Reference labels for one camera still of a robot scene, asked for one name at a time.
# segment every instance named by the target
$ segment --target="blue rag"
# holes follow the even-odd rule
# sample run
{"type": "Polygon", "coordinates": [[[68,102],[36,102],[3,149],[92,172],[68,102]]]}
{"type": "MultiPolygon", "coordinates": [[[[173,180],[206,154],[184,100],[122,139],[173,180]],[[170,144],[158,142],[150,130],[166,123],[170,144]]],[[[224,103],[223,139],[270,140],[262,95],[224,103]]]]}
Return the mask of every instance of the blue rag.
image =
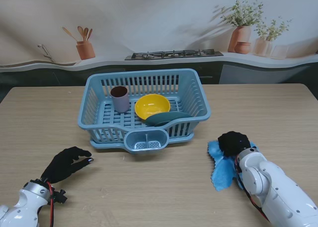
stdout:
{"type": "MultiPolygon", "coordinates": [[[[250,146],[255,147],[256,145],[250,142],[250,146]]],[[[233,178],[236,177],[233,158],[223,156],[223,152],[219,147],[219,141],[209,142],[208,152],[215,162],[215,168],[211,176],[215,189],[222,191],[223,189],[229,188],[233,178]]]]}

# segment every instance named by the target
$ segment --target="stove burner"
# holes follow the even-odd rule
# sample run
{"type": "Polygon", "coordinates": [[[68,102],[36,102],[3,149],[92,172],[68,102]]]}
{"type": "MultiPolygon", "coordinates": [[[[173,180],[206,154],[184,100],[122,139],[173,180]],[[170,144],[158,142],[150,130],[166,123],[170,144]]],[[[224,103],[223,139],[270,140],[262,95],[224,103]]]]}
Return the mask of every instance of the stove burner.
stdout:
{"type": "Polygon", "coordinates": [[[191,57],[216,57],[223,56],[221,52],[215,52],[214,49],[206,50],[183,50],[183,51],[169,51],[169,52],[147,52],[134,53],[128,56],[125,60],[160,60],[172,58],[191,58],[191,57]]]}

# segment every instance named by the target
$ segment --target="countertop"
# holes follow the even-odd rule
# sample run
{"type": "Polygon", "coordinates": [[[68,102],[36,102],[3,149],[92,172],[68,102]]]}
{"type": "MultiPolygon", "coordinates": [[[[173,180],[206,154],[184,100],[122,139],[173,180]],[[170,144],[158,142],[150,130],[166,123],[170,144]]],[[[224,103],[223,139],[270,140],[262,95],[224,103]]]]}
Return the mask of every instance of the countertop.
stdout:
{"type": "MultiPolygon", "coordinates": [[[[217,192],[207,143],[234,130],[318,203],[318,102],[301,84],[204,85],[212,116],[191,142],[158,154],[96,151],[77,126],[84,87],[13,88],[0,103],[0,204],[39,178],[54,155],[78,146],[95,161],[55,184],[67,202],[55,206],[55,227],[268,227],[234,183],[217,192]]],[[[49,226],[49,207],[39,215],[49,226]]]]}

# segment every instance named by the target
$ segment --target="mauve cup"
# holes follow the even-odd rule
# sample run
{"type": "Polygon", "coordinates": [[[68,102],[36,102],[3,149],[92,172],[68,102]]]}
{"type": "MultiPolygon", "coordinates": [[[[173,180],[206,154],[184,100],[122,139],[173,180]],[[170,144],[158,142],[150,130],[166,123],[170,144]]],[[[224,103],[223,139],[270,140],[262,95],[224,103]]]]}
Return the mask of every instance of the mauve cup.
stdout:
{"type": "Polygon", "coordinates": [[[129,96],[126,87],[116,86],[111,89],[110,95],[113,100],[114,108],[118,113],[125,113],[129,110],[129,96]]]}

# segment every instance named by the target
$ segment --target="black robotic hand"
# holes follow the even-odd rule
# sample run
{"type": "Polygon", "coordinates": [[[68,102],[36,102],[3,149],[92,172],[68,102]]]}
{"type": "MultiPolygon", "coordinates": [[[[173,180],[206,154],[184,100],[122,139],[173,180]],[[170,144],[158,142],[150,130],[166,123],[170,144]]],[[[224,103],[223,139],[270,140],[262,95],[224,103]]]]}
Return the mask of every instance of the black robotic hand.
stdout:
{"type": "Polygon", "coordinates": [[[245,134],[230,131],[219,138],[219,147],[224,156],[235,157],[244,149],[250,148],[250,142],[245,134]]]}
{"type": "Polygon", "coordinates": [[[51,184],[62,181],[89,165],[94,160],[90,156],[91,153],[89,151],[79,149],[78,147],[64,149],[53,158],[50,165],[41,175],[41,180],[45,182],[49,181],[51,184]],[[86,156],[87,158],[74,163],[74,160],[79,160],[80,156],[86,156]]]}

